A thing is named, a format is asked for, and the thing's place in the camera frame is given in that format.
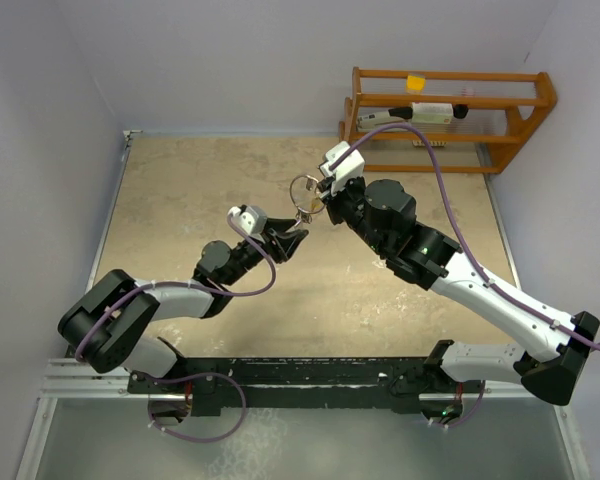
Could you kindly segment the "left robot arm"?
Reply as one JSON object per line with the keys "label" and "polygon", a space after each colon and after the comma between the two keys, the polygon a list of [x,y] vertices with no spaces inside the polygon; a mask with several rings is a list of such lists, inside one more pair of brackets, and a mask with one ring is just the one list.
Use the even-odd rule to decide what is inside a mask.
{"label": "left robot arm", "polygon": [[[149,324],[212,318],[238,296],[264,294],[277,280],[277,265],[289,261],[308,235],[293,219],[247,217],[234,211],[227,223],[241,241],[235,246],[221,240],[207,243],[186,281],[142,282],[122,269],[104,275],[58,323],[58,333],[75,358],[98,373],[117,367],[146,373],[164,392],[181,388],[186,378],[178,362],[181,356],[168,342],[147,336]],[[232,290],[259,263],[269,268],[268,282],[256,290]]]}

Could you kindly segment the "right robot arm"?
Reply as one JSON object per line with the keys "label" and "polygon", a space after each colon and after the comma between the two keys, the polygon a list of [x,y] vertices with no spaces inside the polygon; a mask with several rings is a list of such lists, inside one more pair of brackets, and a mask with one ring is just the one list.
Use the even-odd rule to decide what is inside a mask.
{"label": "right robot arm", "polygon": [[331,222],[346,224],[396,277],[468,308],[512,338],[506,345],[439,342],[424,369],[432,389],[495,380],[569,404],[600,326],[595,316],[549,307],[498,277],[486,280],[464,247],[417,221],[415,198],[395,180],[358,177],[340,189],[323,182],[320,197]]}

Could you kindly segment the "wooden shelf rack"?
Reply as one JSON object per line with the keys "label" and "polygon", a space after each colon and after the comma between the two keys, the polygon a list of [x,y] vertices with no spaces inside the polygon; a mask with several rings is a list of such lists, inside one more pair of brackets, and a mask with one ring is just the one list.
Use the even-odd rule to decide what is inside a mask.
{"label": "wooden shelf rack", "polygon": [[467,143],[485,159],[443,167],[445,173],[499,174],[522,150],[558,102],[546,72],[485,73],[378,70],[356,67],[346,97],[340,139],[352,143],[384,126],[378,141],[419,138],[432,144]]}

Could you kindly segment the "white stapler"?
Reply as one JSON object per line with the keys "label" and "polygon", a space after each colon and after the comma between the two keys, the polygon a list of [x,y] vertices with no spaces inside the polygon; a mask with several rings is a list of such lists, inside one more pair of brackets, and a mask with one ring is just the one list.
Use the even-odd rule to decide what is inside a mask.
{"label": "white stapler", "polygon": [[413,108],[411,106],[396,107],[358,116],[356,127],[361,132],[369,132],[386,124],[410,122],[412,117]]}

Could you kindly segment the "white green box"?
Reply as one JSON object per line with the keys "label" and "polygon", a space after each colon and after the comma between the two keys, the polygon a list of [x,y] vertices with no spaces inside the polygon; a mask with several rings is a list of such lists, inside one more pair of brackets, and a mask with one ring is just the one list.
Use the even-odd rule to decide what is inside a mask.
{"label": "white green box", "polygon": [[425,103],[412,104],[412,121],[427,124],[449,124],[453,120],[453,105],[450,103]]}

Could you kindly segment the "small black object on shelf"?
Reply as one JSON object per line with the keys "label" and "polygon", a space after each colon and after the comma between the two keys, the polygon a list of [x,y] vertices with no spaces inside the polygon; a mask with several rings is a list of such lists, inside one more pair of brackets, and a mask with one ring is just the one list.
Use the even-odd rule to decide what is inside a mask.
{"label": "small black object on shelf", "polygon": [[465,104],[455,104],[453,106],[453,117],[456,119],[464,119],[469,112],[469,108]]}

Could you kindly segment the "yellow sticky note block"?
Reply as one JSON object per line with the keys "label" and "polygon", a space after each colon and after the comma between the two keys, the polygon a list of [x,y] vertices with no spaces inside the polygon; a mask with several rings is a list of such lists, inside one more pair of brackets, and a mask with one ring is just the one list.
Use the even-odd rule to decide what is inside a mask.
{"label": "yellow sticky note block", "polygon": [[420,75],[408,75],[405,83],[405,90],[409,94],[419,95],[426,86],[426,78]]}

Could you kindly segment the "black mounting base rail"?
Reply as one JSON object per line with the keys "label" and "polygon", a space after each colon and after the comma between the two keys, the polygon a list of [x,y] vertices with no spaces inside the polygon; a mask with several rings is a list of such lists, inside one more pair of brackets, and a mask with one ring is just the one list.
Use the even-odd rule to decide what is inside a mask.
{"label": "black mounting base rail", "polygon": [[187,358],[165,379],[132,373],[132,394],[188,394],[194,417],[225,408],[382,409],[440,413],[442,402],[481,390],[459,383],[424,357]]}

